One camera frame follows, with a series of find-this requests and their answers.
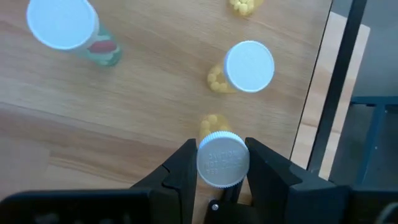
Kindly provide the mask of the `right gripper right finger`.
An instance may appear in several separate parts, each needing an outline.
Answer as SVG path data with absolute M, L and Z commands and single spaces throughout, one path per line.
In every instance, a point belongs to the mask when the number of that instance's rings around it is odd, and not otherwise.
M 253 205 L 264 224 L 340 224 L 348 190 L 246 138 Z

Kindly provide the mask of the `small yellow medicine bottle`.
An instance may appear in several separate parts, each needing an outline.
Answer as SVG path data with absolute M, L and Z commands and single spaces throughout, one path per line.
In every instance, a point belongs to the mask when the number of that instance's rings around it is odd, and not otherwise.
M 240 16 L 250 16 L 264 0 L 228 0 L 228 2 Z

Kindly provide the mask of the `blue bottle red white capsules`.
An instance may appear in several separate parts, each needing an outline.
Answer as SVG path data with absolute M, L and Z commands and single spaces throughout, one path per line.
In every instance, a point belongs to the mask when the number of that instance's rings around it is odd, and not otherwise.
M 34 37 L 51 49 L 103 66 L 121 58 L 119 44 L 88 0 L 30 0 L 26 19 Z

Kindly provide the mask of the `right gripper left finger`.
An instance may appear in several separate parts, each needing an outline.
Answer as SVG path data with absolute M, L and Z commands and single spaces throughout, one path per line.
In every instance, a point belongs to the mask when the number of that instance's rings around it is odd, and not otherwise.
M 196 186 L 197 145 L 188 139 L 130 189 L 147 191 L 150 224 L 192 224 Z

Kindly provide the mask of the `wooden shelf with black frame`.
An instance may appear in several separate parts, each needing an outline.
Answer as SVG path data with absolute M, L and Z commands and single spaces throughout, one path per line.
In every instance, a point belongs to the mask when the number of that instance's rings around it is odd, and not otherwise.
M 343 26 L 335 0 L 263 0 L 247 17 L 228 0 L 89 0 L 121 46 L 103 67 L 41 44 L 29 0 L 0 0 L 0 201 L 27 190 L 126 189 L 209 114 L 306 166 Z M 258 93 L 215 93 L 209 70 L 244 40 L 275 61 Z

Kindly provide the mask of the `tall yellow medicine bottle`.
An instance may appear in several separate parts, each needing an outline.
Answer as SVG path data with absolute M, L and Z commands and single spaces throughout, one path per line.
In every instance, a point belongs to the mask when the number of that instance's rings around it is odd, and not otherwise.
M 249 150 L 221 114 L 208 114 L 200 123 L 197 171 L 219 189 L 241 183 L 249 170 Z

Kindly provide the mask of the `medium yellow medicine bottle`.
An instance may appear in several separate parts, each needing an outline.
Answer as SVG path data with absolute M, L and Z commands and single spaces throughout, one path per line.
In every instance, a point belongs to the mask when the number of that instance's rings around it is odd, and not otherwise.
M 207 75 L 210 90 L 216 93 L 257 93 L 274 76 L 271 51 L 255 40 L 245 40 L 231 47 Z

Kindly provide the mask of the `blue metal frame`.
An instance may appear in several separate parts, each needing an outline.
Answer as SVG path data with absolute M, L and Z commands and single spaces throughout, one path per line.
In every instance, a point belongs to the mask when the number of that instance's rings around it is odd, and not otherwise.
M 356 96 L 351 105 L 369 113 L 360 124 L 363 155 L 355 183 L 398 187 L 398 96 Z

